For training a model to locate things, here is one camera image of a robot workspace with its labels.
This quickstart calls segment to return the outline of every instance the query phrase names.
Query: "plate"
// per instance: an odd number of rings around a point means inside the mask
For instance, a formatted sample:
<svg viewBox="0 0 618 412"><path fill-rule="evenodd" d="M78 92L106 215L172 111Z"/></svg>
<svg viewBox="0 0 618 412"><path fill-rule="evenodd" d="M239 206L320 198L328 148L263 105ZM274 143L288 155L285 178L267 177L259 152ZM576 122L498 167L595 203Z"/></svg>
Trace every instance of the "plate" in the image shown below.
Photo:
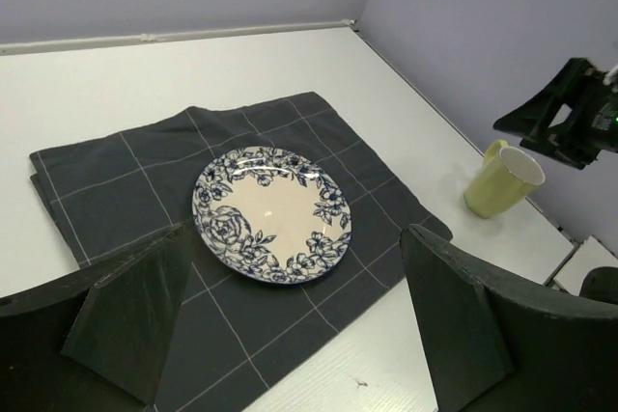
<svg viewBox="0 0 618 412"><path fill-rule="evenodd" d="M263 282L299 284L328 272L351 239L351 214L324 170L291 151L233 150L193 190L199 234L226 265Z"/></svg>

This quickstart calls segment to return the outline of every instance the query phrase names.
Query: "white tabletop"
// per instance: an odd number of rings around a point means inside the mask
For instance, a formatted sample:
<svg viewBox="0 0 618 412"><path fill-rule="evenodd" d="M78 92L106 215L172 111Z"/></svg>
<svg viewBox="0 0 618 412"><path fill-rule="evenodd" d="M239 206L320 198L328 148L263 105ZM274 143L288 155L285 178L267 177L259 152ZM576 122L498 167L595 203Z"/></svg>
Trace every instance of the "white tabletop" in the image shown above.
<svg viewBox="0 0 618 412"><path fill-rule="evenodd" d="M589 236L553 280L570 294L579 294L588 272L598 267L618 267L618 260L597 238Z"/></svg>
<svg viewBox="0 0 618 412"><path fill-rule="evenodd" d="M460 248L542 283L571 244L532 205L482 220L461 194L481 156L347 28L0 57L0 296L77 268L28 180L28 154L169 117L306 91L376 150ZM431 411L405 282L251 411Z"/></svg>

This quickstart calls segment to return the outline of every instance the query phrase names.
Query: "dark gray napkin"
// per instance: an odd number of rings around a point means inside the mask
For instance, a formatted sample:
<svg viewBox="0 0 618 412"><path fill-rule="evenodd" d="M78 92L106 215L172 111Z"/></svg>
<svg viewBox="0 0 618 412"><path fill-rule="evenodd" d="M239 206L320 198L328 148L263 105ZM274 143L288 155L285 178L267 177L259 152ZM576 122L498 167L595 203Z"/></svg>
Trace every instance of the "dark gray napkin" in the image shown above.
<svg viewBox="0 0 618 412"><path fill-rule="evenodd" d="M32 181L80 266L191 220L193 185L215 157L271 146L316 162L351 206L351 246L316 281L278 288L239 276L204 246L194 262L158 412L238 411L404 278L400 229L450 231L314 93L230 111L189 107L156 124L37 151Z"/></svg>

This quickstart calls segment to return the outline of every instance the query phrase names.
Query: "ceramic cup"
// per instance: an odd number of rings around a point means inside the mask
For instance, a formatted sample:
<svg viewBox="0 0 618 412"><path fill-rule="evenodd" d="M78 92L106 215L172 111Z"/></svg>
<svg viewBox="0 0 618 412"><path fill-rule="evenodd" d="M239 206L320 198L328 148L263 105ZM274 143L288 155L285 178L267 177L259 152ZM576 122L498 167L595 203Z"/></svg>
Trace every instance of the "ceramic cup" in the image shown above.
<svg viewBox="0 0 618 412"><path fill-rule="evenodd" d="M545 173L528 153L496 140L485 152L481 171L469 184L463 198L481 217L504 212L545 182Z"/></svg>

